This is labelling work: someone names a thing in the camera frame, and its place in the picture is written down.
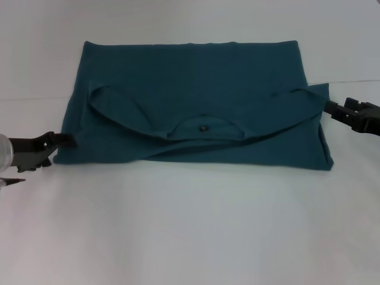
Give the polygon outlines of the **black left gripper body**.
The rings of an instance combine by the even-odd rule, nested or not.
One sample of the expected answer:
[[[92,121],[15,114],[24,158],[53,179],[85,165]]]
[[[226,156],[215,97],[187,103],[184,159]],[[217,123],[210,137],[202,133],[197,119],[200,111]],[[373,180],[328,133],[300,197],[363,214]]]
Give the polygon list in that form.
[[[51,166],[49,156],[57,149],[55,135],[47,132],[37,138],[10,138],[14,153],[11,166],[16,167],[18,173]]]

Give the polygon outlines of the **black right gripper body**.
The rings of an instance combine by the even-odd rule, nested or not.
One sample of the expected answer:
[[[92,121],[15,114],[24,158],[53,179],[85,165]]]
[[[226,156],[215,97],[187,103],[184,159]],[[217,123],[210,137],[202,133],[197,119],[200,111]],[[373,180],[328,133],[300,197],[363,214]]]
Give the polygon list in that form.
[[[379,134],[379,106],[368,102],[361,102],[354,108],[351,129],[358,133]]]

